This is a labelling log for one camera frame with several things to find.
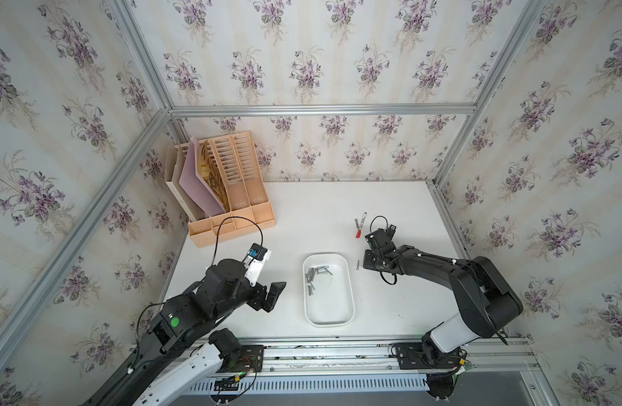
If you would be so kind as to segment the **white plastic storage tray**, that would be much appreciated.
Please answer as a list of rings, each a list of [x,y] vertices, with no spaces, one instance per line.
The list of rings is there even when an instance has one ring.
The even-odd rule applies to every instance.
[[[309,267],[329,266],[332,277],[319,277],[312,296],[307,293],[305,272]],[[304,313],[307,321],[316,328],[337,328],[351,323],[356,315],[347,260],[340,254],[320,253],[308,256],[302,264]]]

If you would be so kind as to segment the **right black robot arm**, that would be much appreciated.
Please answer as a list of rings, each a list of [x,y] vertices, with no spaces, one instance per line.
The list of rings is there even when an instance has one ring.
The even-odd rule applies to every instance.
[[[394,234],[390,225],[365,236],[363,267],[381,276],[390,274],[395,282],[409,276],[439,284],[454,294],[458,308],[456,315],[424,335],[425,355],[437,358],[479,338],[492,338],[523,313],[519,296],[487,257],[456,259],[397,246]]]

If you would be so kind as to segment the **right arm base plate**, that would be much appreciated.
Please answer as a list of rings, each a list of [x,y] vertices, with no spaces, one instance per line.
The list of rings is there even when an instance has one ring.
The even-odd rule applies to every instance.
[[[391,352],[401,370],[457,370],[468,357],[463,348],[442,353],[432,343],[394,343]]]

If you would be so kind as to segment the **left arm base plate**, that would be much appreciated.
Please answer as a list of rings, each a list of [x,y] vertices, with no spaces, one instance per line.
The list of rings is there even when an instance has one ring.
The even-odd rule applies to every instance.
[[[222,364],[218,373],[239,373],[249,370],[261,372],[263,369],[263,345],[243,345],[231,352],[221,352]]]

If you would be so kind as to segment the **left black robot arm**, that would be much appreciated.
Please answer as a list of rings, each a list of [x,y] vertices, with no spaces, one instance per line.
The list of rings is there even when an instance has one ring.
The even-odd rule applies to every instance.
[[[285,282],[272,283],[269,289],[251,282],[248,269],[238,260],[213,265],[202,280],[164,302],[131,355],[84,404],[133,404],[172,361],[206,335],[221,365],[236,366],[243,347],[229,329],[216,330],[217,326],[244,305],[273,311],[285,287]]]

